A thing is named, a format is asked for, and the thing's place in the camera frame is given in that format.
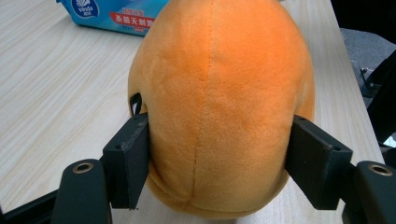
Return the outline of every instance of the plush toy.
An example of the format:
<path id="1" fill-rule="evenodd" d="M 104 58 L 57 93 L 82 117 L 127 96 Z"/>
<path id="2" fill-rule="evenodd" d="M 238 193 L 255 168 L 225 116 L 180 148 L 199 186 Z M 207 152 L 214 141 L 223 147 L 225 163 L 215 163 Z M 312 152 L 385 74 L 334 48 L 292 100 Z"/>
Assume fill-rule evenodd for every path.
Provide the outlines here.
<path id="1" fill-rule="evenodd" d="M 209 218 L 268 204 L 288 180 L 293 115 L 314 114 L 307 45 L 276 0 L 171 0 L 132 64 L 148 112 L 147 184 Z"/>

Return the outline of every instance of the orange fabric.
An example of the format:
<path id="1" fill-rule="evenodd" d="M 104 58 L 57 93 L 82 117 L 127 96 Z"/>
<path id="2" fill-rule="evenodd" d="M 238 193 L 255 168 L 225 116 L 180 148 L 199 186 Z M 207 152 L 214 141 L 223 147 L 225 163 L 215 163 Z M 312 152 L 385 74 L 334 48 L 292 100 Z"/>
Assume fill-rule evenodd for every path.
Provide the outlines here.
<path id="1" fill-rule="evenodd" d="M 150 127 L 147 184 L 179 212 L 251 214 L 284 187 L 293 114 L 314 114 L 313 67 L 276 0 L 171 0 L 132 64 Z"/>

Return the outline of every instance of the wooden table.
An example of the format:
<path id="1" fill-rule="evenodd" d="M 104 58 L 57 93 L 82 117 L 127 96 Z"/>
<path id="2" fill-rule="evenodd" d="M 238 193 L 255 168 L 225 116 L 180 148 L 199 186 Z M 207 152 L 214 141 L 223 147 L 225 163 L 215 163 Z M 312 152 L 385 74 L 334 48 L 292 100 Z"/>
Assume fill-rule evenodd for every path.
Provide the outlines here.
<path id="1" fill-rule="evenodd" d="M 285 0 L 315 66 L 315 123 L 354 149 L 353 163 L 382 158 L 330 0 Z M 55 0 L 0 2 L 0 204 L 7 212 L 59 187 L 74 161 L 98 159 L 128 119 L 127 78 L 142 37 L 76 26 Z M 316 211 L 290 180 L 261 211 L 211 221 L 178 214 L 144 189 L 139 210 L 115 223 L 341 223 Z"/>

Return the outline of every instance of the orange plush toy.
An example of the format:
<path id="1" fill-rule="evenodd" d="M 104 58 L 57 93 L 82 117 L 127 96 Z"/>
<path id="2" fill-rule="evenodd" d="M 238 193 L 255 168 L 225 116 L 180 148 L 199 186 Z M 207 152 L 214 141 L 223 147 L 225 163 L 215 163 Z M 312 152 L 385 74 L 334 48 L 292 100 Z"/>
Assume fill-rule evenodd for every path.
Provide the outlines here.
<path id="1" fill-rule="evenodd" d="M 314 114 L 308 48 L 276 0 L 171 0 L 132 64 L 148 112 L 147 184 L 209 218 L 263 208 L 288 180 L 293 115 Z"/>

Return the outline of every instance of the dark floor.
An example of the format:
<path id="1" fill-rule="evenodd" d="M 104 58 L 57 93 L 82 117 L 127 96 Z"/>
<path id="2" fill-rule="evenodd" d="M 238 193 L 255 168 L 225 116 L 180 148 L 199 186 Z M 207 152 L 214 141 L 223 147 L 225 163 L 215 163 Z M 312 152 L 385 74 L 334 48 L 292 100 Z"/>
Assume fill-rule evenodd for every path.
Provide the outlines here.
<path id="1" fill-rule="evenodd" d="M 352 63 L 356 79 L 362 89 L 364 80 L 361 69 L 366 69 L 365 76 L 370 75 L 388 56 L 396 50 L 396 45 L 388 42 L 379 35 L 341 28 L 346 50 Z M 371 98 L 363 97 L 366 107 L 371 103 Z M 384 144 L 396 147 L 396 133 Z"/>

